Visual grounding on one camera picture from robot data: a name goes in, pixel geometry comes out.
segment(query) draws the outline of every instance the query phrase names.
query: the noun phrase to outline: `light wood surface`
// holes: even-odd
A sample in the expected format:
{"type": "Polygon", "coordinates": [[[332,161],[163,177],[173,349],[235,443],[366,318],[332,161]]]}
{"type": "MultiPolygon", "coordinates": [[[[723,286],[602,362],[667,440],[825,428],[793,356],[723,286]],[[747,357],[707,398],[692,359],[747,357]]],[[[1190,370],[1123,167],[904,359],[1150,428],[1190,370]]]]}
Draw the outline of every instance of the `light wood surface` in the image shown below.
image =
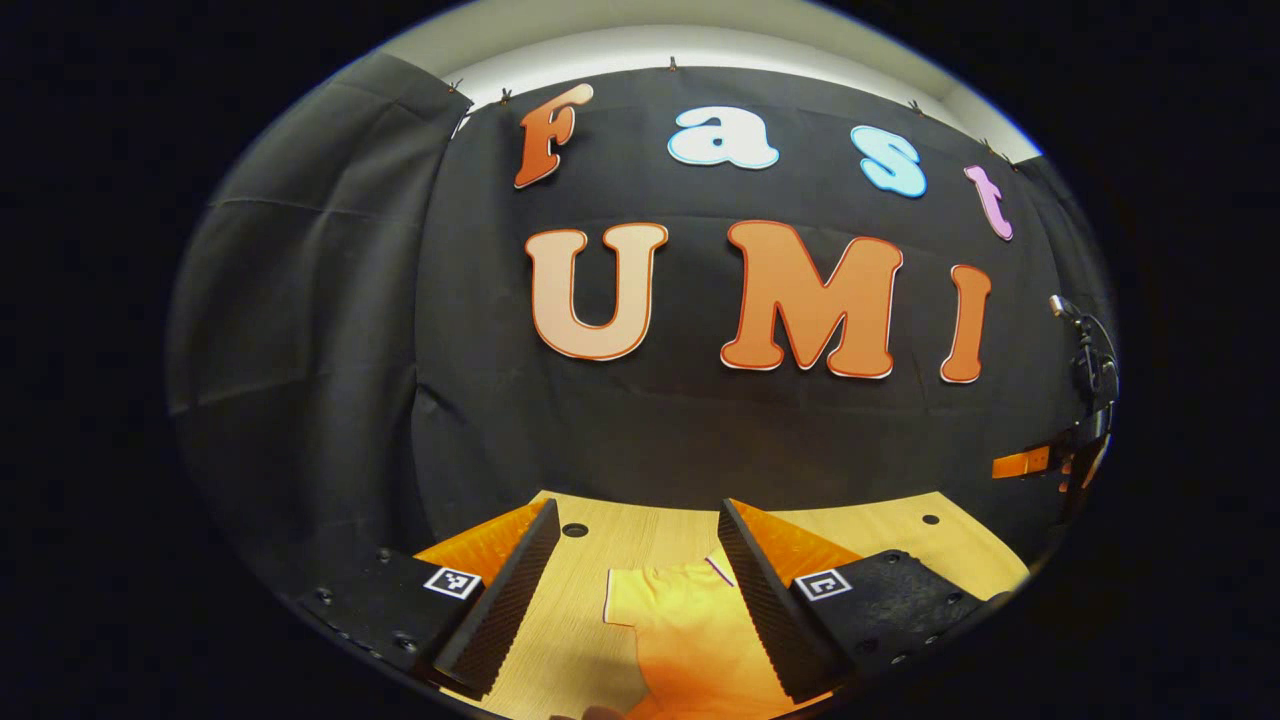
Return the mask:
{"type": "MultiPolygon", "coordinates": [[[[553,497],[561,525],[581,523],[588,534],[561,536],[529,612],[516,634],[493,692],[475,702],[513,720],[581,717],[591,705],[631,710],[648,693],[636,665],[631,628],[604,623],[609,569],[662,568],[705,557],[719,547],[718,514],[553,497]]],[[[773,515],[842,544],[859,555],[896,548],[986,600],[1015,588],[1027,566],[969,514],[932,492],[902,500],[778,511],[773,515]],[[938,518],[927,524],[924,515],[938,518]]]]}

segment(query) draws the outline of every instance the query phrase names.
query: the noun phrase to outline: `orange towel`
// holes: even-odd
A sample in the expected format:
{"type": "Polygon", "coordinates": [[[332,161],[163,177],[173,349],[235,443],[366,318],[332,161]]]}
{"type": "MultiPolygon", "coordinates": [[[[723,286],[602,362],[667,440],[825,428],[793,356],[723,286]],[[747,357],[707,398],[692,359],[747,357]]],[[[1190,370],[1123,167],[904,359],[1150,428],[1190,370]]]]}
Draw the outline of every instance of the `orange towel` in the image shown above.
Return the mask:
{"type": "Polygon", "coordinates": [[[626,720],[772,719],[782,692],[724,551],[673,568],[609,570],[604,621],[636,634],[649,696],[626,720]]]}

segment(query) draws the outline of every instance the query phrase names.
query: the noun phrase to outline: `black fabric backdrop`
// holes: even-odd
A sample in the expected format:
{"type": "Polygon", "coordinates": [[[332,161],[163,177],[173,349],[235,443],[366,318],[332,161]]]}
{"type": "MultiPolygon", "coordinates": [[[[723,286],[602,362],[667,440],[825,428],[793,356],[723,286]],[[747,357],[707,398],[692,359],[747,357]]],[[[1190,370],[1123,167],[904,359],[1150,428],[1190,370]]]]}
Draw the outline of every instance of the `black fabric backdrop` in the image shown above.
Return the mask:
{"type": "Polygon", "coordinates": [[[732,496],[767,510],[941,489],[1024,559],[1039,551],[1056,479],[993,482],[991,460],[1083,411],[1068,377],[1074,338],[1048,296],[1114,316],[1088,229],[1048,173],[1015,173],[892,101],[760,70],[561,83],[480,109],[453,140],[468,101],[447,90],[385,55],[348,67],[241,160],[188,250],[170,413],[215,516],[269,584],[300,592],[369,544],[416,551],[543,488],[694,509],[732,496]],[[561,168],[515,190],[520,120],[577,82],[595,96],[556,147],[561,168]],[[675,117],[707,105],[760,115],[777,164],[671,158],[675,117]],[[867,181],[849,140],[858,124],[916,147],[924,196],[867,181]],[[1001,188],[1011,242],[987,224],[970,164],[1001,188]],[[824,277],[855,236],[902,250],[888,378],[800,370],[781,323],[777,370],[719,361],[742,282],[727,231],[745,219],[794,225],[824,277]],[[603,323],[616,265],[600,236],[627,222],[669,232],[649,333],[611,363],[564,357],[534,328],[525,241],[589,236],[576,311],[603,323]],[[982,377],[948,386],[938,365],[961,263],[993,290],[982,377]]]}

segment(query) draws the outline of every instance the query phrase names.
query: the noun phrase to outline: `light blue letter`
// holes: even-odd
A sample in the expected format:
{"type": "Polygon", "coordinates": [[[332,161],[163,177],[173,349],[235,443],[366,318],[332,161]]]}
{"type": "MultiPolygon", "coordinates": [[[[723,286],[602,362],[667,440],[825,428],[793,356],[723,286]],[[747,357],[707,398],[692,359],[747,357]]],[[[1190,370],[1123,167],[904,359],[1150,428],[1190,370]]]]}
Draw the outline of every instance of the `light blue letter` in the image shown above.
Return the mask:
{"type": "Polygon", "coordinates": [[[739,168],[759,170],[778,161],[778,151],[769,147],[764,120],[741,108],[694,108],[676,117],[682,128],[671,136],[667,151],[689,165],[718,165],[724,160],[739,168]],[[704,126],[719,119],[718,126],[704,126]]]}
{"type": "Polygon", "coordinates": [[[870,126],[855,127],[849,137],[854,141],[854,146],[867,155],[861,168],[872,184],[906,197],[924,195],[924,172],[916,165],[920,154],[910,142],[870,126]]]}

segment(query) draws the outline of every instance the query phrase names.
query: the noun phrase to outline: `orange letter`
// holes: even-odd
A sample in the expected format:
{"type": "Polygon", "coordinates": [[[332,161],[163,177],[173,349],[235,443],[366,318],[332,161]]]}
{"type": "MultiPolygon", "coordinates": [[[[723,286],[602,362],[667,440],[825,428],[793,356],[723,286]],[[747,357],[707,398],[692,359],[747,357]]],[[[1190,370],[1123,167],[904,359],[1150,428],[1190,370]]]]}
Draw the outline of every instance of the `orange letter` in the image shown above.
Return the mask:
{"type": "Polygon", "coordinates": [[[614,360],[631,352],[649,332],[653,300],[653,254],[667,242],[667,228],[627,223],[604,231],[604,245],[618,255],[618,291],[613,319],[582,324],[573,311],[573,258],[586,247],[579,231],[541,232],[529,238],[534,259],[534,327],[557,352],[584,360],[614,360]]]}
{"type": "Polygon", "coordinates": [[[901,250],[855,237],[823,283],[791,225],[748,220],[731,227],[728,240],[742,250],[742,314],[737,338],[721,348],[721,361],[745,370],[781,365],[782,348],[773,342],[777,311],[800,368],[813,368],[844,320],[844,337],[827,356],[827,368],[846,378],[883,378],[893,370],[888,322],[901,250]]]}
{"type": "Polygon", "coordinates": [[[564,145],[573,137],[573,108],[564,105],[582,105],[591,99],[593,92],[590,85],[579,85],[538,106],[520,120],[520,127],[525,128],[525,159],[520,172],[516,173],[516,190],[534,184],[556,172],[559,167],[559,155],[552,152],[552,141],[554,140],[556,145],[564,145]]]}
{"type": "Polygon", "coordinates": [[[991,295],[991,278],[978,268],[956,265],[951,268],[951,282],[956,283],[956,334],[951,341],[951,355],[942,361],[942,379],[948,383],[972,383],[982,372],[978,347],[982,345],[982,319],[991,295]]]}

